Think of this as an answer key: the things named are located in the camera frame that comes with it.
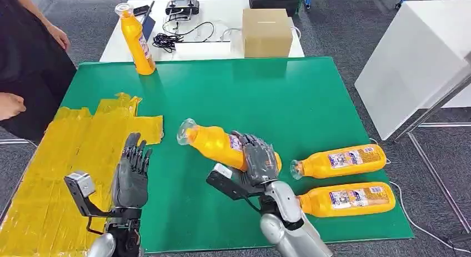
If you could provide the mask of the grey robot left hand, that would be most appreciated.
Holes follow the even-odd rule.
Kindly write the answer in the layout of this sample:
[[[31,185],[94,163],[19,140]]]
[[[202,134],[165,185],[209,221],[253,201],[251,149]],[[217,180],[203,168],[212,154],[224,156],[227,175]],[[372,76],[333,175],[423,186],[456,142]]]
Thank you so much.
[[[139,132],[129,134],[113,175],[115,207],[141,208],[148,201],[148,168],[152,149],[145,149]]]

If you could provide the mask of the person's left hand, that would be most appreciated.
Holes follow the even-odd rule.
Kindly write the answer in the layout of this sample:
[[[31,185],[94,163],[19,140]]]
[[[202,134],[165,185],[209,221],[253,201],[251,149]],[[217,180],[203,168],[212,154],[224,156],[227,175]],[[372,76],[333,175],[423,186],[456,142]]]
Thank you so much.
[[[67,51],[70,47],[71,43],[69,41],[68,36],[65,32],[63,32],[60,28],[56,27],[53,24],[49,24],[46,26],[48,32],[52,35],[52,37],[57,41],[57,43]]]

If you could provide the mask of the person's right hand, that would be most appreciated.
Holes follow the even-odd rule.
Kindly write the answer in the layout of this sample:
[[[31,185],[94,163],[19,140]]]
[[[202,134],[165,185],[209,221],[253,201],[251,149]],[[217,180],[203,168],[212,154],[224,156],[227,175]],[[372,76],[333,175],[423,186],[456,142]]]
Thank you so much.
[[[26,106],[21,96],[1,92],[1,120],[7,120],[25,111]]]

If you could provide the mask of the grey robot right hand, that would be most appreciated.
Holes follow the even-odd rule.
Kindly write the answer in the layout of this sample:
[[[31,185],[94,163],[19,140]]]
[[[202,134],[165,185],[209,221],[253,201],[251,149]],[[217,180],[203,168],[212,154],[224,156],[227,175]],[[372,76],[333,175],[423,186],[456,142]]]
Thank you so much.
[[[247,165],[247,179],[252,186],[278,179],[279,165],[271,144],[253,134],[231,132],[242,144],[242,152]]]

